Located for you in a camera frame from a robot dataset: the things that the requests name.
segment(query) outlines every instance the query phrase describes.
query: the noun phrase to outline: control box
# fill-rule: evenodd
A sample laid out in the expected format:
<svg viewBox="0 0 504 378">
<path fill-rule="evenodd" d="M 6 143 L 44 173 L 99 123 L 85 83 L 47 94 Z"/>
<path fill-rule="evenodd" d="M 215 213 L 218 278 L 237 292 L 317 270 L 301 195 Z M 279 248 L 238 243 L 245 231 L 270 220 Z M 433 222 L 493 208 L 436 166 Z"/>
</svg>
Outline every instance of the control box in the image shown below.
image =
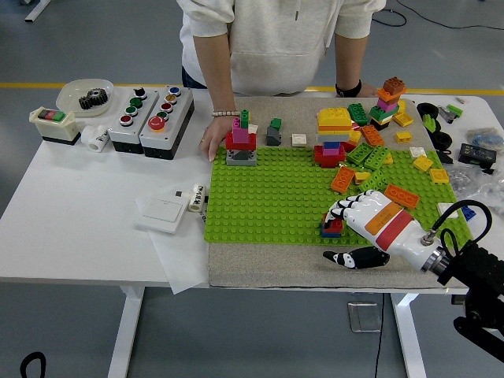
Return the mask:
<svg viewBox="0 0 504 378">
<path fill-rule="evenodd" d="M 166 87 L 140 133 L 143 151 L 149 158 L 172 160 L 195 110 L 190 88 Z"/>
<path fill-rule="evenodd" d="M 497 161 L 497 152 L 463 143 L 460 147 L 458 160 L 461 163 L 479 165 L 483 169 L 489 169 Z"/>
<path fill-rule="evenodd" d="M 140 132 L 158 99 L 158 91 L 143 88 L 133 90 L 132 96 L 122 105 L 117 119 L 109 128 L 110 140 L 116 151 L 143 154 Z"/>
<path fill-rule="evenodd" d="M 40 106 L 37 110 L 30 112 L 29 120 L 35 124 L 44 140 L 72 146 L 79 140 L 80 132 L 73 112 L 65 114 L 59 110 Z"/>
</svg>

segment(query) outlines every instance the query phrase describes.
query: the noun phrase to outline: white plate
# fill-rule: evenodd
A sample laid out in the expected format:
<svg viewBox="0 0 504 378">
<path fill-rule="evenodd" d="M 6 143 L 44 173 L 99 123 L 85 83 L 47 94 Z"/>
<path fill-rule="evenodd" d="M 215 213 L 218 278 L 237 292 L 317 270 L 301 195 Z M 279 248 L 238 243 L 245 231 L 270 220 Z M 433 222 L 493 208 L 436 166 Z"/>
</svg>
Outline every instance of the white plate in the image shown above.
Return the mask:
<svg viewBox="0 0 504 378">
<path fill-rule="evenodd" d="M 108 100 L 100 106 L 93 106 L 88 110 L 80 107 L 79 98 L 86 96 L 88 91 L 95 88 L 105 89 Z M 56 99 L 56 107 L 64 113 L 74 112 L 76 117 L 94 117 L 104 113 L 112 102 L 113 84 L 103 79 L 74 80 L 66 84 Z"/>
</svg>

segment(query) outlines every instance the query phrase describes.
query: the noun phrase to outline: person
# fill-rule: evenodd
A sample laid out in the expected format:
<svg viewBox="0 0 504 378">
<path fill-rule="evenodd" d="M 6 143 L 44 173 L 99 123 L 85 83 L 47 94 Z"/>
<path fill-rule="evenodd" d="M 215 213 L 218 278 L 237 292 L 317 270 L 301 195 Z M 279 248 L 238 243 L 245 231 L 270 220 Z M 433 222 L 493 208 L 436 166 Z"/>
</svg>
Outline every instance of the person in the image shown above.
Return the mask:
<svg viewBox="0 0 504 378">
<path fill-rule="evenodd" d="M 372 97 L 361 66 L 371 17 L 386 0 L 177 0 L 185 87 L 208 88 L 213 121 L 199 149 L 210 161 L 232 129 L 234 93 L 304 91 L 335 35 L 336 91 Z"/>
</svg>

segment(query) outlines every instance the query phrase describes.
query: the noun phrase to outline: white hoodie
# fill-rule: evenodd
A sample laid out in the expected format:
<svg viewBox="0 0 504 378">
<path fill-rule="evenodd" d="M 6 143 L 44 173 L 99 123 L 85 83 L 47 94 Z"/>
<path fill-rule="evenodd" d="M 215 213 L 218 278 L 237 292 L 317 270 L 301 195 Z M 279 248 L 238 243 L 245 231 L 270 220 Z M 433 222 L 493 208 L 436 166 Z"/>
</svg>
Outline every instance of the white hoodie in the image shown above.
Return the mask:
<svg viewBox="0 0 504 378">
<path fill-rule="evenodd" d="M 386 0 L 177 0 L 182 8 L 182 66 L 205 84 L 193 35 L 229 33 L 233 91 L 277 95 L 304 91 L 336 32 L 369 34 Z"/>
</svg>

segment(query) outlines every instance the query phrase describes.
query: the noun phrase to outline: bracelet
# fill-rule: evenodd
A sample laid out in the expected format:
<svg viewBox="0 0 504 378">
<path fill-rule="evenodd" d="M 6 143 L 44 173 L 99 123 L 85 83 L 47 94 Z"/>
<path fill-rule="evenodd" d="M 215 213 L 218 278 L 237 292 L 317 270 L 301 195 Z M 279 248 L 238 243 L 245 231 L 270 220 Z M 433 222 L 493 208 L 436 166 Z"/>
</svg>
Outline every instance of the bracelet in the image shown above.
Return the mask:
<svg viewBox="0 0 504 378">
<path fill-rule="evenodd" d="M 341 89 L 338 88 L 338 84 L 336 84 L 336 93 L 338 94 L 339 97 L 356 97 L 359 92 L 362 89 L 362 82 L 359 79 L 359 84 L 355 88 L 352 89 L 347 89 L 345 91 L 342 91 Z"/>
<path fill-rule="evenodd" d="M 238 111 L 227 111 L 227 112 L 213 112 L 212 117 L 223 117 L 223 116 L 239 116 Z"/>
</svg>

